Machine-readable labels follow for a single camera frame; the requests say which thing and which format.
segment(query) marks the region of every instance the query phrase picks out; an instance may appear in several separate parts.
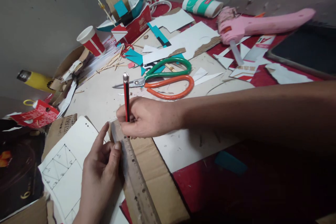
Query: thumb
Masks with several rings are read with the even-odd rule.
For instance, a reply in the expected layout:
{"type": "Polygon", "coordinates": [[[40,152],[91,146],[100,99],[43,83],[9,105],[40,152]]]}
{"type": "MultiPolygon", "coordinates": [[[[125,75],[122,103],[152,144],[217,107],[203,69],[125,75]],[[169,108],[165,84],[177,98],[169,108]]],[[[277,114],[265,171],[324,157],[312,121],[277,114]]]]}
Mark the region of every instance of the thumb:
{"type": "Polygon", "coordinates": [[[108,158],[108,163],[106,165],[106,170],[111,174],[118,173],[120,152],[121,152],[121,144],[120,142],[116,142],[111,149],[110,156],[108,158]]]}
{"type": "Polygon", "coordinates": [[[141,125],[139,125],[138,121],[121,123],[121,130],[124,133],[124,135],[127,135],[127,136],[140,137],[139,135],[140,127],[141,125]]]}

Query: scissors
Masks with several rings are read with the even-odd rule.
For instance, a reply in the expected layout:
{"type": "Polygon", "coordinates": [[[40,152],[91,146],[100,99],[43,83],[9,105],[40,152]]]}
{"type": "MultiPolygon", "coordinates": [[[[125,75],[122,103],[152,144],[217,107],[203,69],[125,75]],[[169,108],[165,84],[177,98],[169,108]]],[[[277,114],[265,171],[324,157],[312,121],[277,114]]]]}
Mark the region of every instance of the scissors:
{"type": "MultiPolygon", "coordinates": [[[[183,97],[185,97],[187,94],[189,94],[191,92],[191,90],[194,87],[194,79],[188,75],[191,72],[191,63],[183,58],[167,58],[164,60],[161,60],[160,62],[158,62],[155,66],[152,67],[152,69],[150,69],[146,76],[141,78],[141,79],[136,79],[133,81],[129,82],[129,86],[130,88],[137,88],[137,87],[141,87],[144,86],[145,88],[147,88],[147,91],[149,93],[151,93],[152,95],[159,97],[161,99],[164,100],[176,100],[176,99],[181,99],[183,97]],[[159,69],[161,66],[167,64],[167,63],[180,63],[182,65],[184,65],[187,69],[180,71],[180,72],[161,72],[161,73],[154,73],[157,69],[159,69]],[[156,83],[146,83],[149,79],[155,78],[155,77],[172,77],[170,79],[161,81],[161,82],[156,82],[156,83]],[[180,94],[175,94],[175,95],[165,95],[165,94],[161,94],[158,93],[156,91],[154,91],[152,88],[159,88],[177,81],[182,81],[182,80],[186,80],[189,81],[189,86],[187,87],[186,90],[184,90],[182,93],[180,94]]],[[[120,84],[120,85],[116,85],[113,88],[123,88],[124,84],[120,84]]]]}

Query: table surface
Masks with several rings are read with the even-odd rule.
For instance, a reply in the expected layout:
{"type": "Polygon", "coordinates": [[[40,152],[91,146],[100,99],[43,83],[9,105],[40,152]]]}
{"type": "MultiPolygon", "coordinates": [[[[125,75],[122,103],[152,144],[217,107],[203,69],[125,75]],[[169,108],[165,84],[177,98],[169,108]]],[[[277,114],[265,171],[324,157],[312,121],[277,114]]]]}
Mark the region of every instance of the table surface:
{"type": "MultiPolygon", "coordinates": [[[[182,4],[172,2],[172,8],[176,7],[182,7],[182,4]]],[[[160,16],[167,10],[167,6],[160,5],[153,16],[160,16]]],[[[193,17],[196,22],[203,21],[212,29],[217,29],[216,18],[193,17]]],[[[277,36],[272,45],[278,44],[285,37],[286,35],[277,36]]],[[[259,36],[254,36],[243,43],[251,48],[258,38],[259,36]]],[[[226,48],[226,45],[220,43],[207,53],[220,54],[226,48]]],[[[233,55],[229,52],[226,57],[233,58],[233,55]]],[[[320,81],[312,75],[287,68],[320,81]]],[[[258,67],[251,84],[260,87],[276,85],[277,82],[262,65],[258,67]]],[[[214,163],[216,154],[172,173],[193,222],[257,218],[270,218],[278,222],[288,218],[315,220],[334,210],[336,177],[330,174],[334,167],[330,163],[301,151],[252,140],[237,143],[225,151],[248,166],[243,176],[217,166],[214,163]]]]}

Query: ruler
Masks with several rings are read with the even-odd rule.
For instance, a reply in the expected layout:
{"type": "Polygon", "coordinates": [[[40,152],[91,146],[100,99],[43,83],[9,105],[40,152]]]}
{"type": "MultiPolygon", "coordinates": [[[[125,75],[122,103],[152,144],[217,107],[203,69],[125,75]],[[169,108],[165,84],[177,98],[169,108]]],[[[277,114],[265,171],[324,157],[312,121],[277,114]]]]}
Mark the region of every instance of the ruler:
{"type": "Polygon", "coordinates": [[[130,139],[123,134],[118,120],[111,123],[111,132],[114,141],[120,141],[122,155],[122,172],[125,177],[125,187],[132,202],[127,201],[133,224],[161,224],[155,209],[152,197],[148,191],[146,181],[141,173],[139,163],[134,154],[130,139]]]}

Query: red and white cup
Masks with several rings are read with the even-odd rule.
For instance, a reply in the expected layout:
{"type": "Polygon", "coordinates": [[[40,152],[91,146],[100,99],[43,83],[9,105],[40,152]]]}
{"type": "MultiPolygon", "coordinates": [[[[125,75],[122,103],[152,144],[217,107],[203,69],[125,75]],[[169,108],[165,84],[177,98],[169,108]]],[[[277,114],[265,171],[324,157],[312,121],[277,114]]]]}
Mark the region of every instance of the red and white cup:
{"type": "Polygon", "coordinates": [[[101,43],[93,26],[89,26],[84,31],[82,31],[78,35],[77,41],[85,46],[96,57],[104,55],[106,52],[106,49],[101,43]]]}

